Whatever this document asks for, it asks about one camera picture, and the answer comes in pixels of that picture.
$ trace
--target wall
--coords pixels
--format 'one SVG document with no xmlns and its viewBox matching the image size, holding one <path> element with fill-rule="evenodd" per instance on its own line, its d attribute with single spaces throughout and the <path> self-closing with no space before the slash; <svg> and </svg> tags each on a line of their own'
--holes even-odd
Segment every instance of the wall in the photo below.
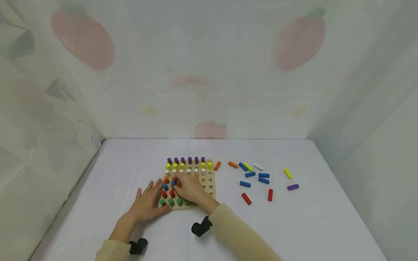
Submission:
<svg viewBox="0 0 418 261">
<path fill-rule="evenodd" d="M 398 1 L 31 3 L 105 136 L 303 139 Z"/>
<path fill-rule="evenodd" d="M 398 6 L 309 135 L 390 261 L 418 259 L 417 10 Z"/>
<path fill-rule="evenodd" d="M 0 1 L 0 260 L 29 259 L 100 147 L 77 86 L 18 14 Z"/>
</svg>

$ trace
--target orange peg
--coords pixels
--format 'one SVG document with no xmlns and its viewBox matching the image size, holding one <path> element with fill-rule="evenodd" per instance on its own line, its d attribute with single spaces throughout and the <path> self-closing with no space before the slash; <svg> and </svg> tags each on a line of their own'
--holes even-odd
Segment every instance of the orange peg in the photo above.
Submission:
<svg viewBox="0 0 418 261">
<path fill-rule="evenodd" d="M 229 165 L 229 166 L 231 166 L 231 167 L 234 167 L 234 168 L 236 168 L 236 169 L 238 168 L 238 165 L 237 165 L 237 164 L 235 164 L 235 163 L 233 163 L 233 162 L 231 162 L 231 161 L 230 161 L 230 162 L 228 162 L 228 165 Z"/>
<path fill-rule="evenodd" d="M 221 166 L 221 162 L 218 161 L 218 163 L 216 164 L 216 166 L 213 168 L 214 170 L 218 171 L 219 167 Z"/>
</svg>

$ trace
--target white stick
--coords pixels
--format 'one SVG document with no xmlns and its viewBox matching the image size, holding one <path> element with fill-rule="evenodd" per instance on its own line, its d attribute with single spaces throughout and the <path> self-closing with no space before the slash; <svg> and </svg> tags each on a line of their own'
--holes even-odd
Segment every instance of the white stick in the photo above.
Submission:
<svg viewBox="0 0 418 261">
<path fill-rule="evenodd" d="M 256 168 L 258 168 L 259 170 L 261 170 L 261 171 L 263 171 L 264 170 L 264 168 L 263 167 L 261 167 L 260 165 L 258 165 L 257 163 L 254 163 L 253 164 L 253 166 L 254 167 L 256 167 Z"/>
</svg>

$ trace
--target red stick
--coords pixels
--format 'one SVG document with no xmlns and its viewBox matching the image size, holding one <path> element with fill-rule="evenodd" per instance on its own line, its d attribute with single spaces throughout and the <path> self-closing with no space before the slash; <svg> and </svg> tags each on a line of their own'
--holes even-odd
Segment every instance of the red stick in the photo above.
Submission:
<svg viewBox="0 0 418 261">
<path fill-rule="evenodd" d="M 273 190 L 272 189 L 268 190 L 268 201 L 273 201 Z"/>
<path fill-rule="evenodd" d="M 248 198 L 247 194 L 242 193 L 241 196 L 244 198 L 245 202 L 247 202 L 248 205 L 251 205 L 251 200 Z"/>
</svg>

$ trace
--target white tablecloth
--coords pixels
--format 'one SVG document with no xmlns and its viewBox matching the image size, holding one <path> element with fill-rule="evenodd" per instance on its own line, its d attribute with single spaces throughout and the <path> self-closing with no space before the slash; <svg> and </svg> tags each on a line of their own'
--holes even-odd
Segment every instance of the white tablecloth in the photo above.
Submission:
<svg viewBox="0 0 418 261">
<path fill-rule="evenodd" d="M 283 260 L 386 260 L 315 144 L 275 139 L 108 139 L 31 260 L 93 260 L 137 188 L 163 178 L 168 157 L 189 156 L 222 162 L 215 172 L 217 200 L 231 207 Z M 245 172 L 228 166 L 228 161 L 257 162 L 270 173 L 270 184 L 258 182 L 258 175 L 245 178 Z M 240 180 L 250 182 L 251 188 L 239 186 Z M 299 189 L 286 189 L 295 183 Z M 269 188 L 274 190 L 273 202 L 267 201 Z M 252 205 L 243 200 L 243 192 Z M 131 260 L 236 260 L 210 231 L 201 238 L 191 233 L 192 224 L 204 217 L 201 210 L 172 211 L 138 226 L 133 239 L 144 237 L 149 245 L 143 256 Z"/>
</svg>

